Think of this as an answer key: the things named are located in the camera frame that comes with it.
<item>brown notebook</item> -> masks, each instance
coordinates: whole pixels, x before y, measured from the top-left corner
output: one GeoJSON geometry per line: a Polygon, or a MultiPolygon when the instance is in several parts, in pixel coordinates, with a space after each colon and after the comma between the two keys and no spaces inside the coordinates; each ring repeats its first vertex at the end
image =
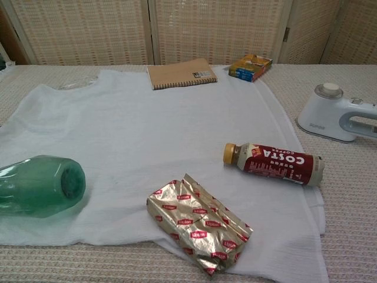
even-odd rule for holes
{"type": "Polygon", "coordinates": [[[170,65],[148,66],[148,73],[154,90],[217,81],[216,75],[204,58],[170,65]]]}

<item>garment steamer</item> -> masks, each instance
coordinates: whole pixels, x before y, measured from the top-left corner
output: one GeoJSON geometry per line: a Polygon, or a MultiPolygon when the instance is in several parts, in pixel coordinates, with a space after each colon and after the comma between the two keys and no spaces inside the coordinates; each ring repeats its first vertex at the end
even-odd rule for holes
{"type": "Polygon", "coordinates": [[[356,136],[377,138],[377,127],[350,120],[354,116],[377,120],[376,104],[363,103],[359,98],[346,99],[338,85],[317,85],[296,120],[298,126],[310,133],[352,142],[356,136]]]}

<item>green plastic bottle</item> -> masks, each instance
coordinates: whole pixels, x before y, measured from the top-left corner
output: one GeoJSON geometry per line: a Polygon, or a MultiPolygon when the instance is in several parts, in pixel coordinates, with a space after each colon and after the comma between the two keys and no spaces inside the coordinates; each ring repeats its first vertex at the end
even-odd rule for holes
{"type": "Polygon", "coordinates": [[[85,174],[76,161],[35,156],[0,168],[0,217],[48,217],[74,206],[84,191],[85,174]]]}

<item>foil wrapper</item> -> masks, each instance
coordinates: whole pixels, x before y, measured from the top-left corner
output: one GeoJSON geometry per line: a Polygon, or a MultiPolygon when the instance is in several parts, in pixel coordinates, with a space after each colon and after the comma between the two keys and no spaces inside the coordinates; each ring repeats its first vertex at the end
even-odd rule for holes
{"type": "Polygon", "coordinates": [[[212,276],[235,264],[253,230],[189,175],[147,199],[159,227],[212,276]]]}

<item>beige bedspread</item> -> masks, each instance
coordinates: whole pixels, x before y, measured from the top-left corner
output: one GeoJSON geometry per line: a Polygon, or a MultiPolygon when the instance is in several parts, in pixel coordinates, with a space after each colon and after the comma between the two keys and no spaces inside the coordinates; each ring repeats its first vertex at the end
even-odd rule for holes
{"type": "MultiPolygon", "coordinates": [[[[145,71],[145,66],[16,66],[0,81],[0,124],[38,84],[61,87],[94,78],[102,68],[145,71]]],[[[377,141],[343,144],[306,134],[295,118],[313,88],[338,83],[345,97],[377,103],[377,65],[275,64],[262,80],[292,121],[303,148],[326,160],[322,249],[331,282],[377,282],[377,141]]],[[[0,281],[207,282],[196,266],[151,242],[123,246],[0,246],[0,281]]],[[[212,282],[268,282],[219,274],[212,282]]]]}

